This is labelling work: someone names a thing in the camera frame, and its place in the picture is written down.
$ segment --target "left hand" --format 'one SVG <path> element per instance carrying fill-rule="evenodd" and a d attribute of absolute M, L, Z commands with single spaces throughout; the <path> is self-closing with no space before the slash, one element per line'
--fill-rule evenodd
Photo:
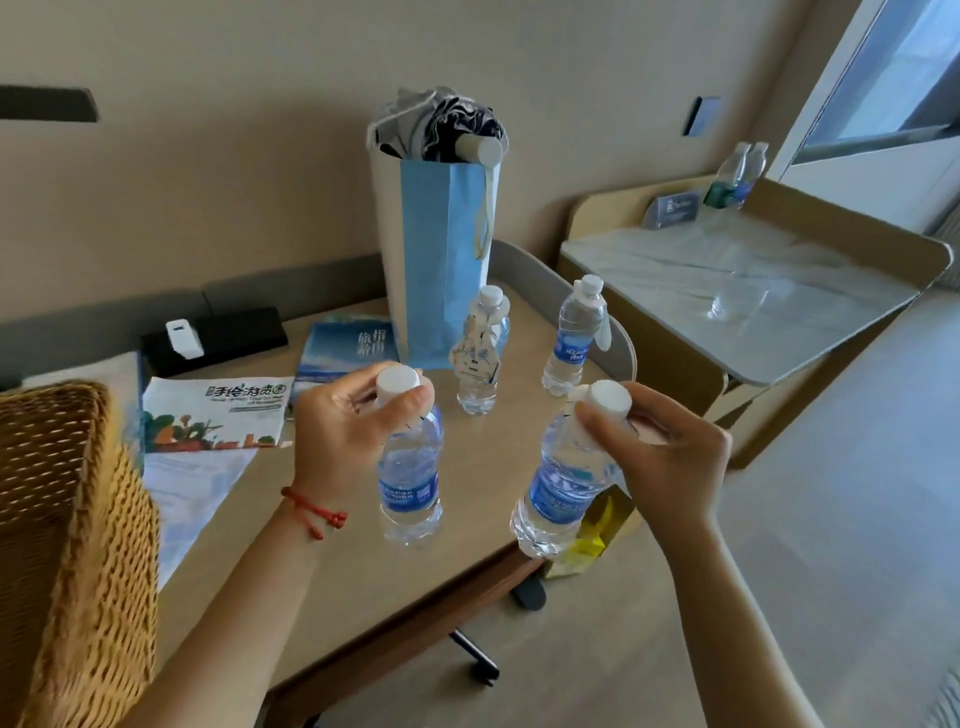
<path fill-rule="evenodd" d="M 340 507 L 376 464 L 388 438 L 433 402 L 433 383 L 421 376 L 419 387 L 385 406 L 363 406 L 376 397 L 377 375 L 395 364 L 373 364 L 297 397 L 293 487 L 314 503 Z"/>

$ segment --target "wicker basket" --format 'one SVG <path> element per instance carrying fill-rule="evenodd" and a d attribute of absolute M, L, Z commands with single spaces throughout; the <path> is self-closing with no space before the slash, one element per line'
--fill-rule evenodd
<path fill-rule="evenodd" d="M 156 652 L 156 508 L 99 384 L 0 396 L 0 728 L 111 726 Z"/>

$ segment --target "hand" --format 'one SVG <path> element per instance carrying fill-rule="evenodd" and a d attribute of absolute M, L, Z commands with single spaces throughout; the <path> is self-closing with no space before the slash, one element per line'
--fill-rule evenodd
<path fill-rule="evenodd" d="M 424 376 L 419 387 L 382 408 L 364 406 L 376 398 L 377 375 L 394 364 L 373 364 L 297 397 L 295 490 L 324 508 L 340 507 L 349 489 L 376 464 L 388 438 L 429 410 L 433 384 Z"/>
<path fill-rule="evenodd" d="M 634 504 L 667 559 L 696 555 L 721 538 L 716 510 L 730 433 L 649 387 L 622 383 L 634 399 L 629 418 L 653 421 L 666 433 L 667 444 L 640 442 L 632 429 L 586 402 L 578 402 L 577 417 L 623 470 Z"/>

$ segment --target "radiator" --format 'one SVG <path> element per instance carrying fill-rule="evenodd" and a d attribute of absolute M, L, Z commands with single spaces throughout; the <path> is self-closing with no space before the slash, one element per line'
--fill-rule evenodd
<path fill-rule="evenodd" d="M 960 205 L 954 208 L 931 237 L 943 240 L 953 249 L 953 264 L 940 276 L 937 285 L 960 291 Z"/>

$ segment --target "blue paper bag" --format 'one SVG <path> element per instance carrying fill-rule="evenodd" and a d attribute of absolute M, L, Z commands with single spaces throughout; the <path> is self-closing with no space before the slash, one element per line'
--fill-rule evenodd
<path fill-rule="evenodd" d="M 448 368 L 469 302 L 487 283 L 499 165 L 398 159 L 378 149 L 371 160 L 400 361 Z"/>

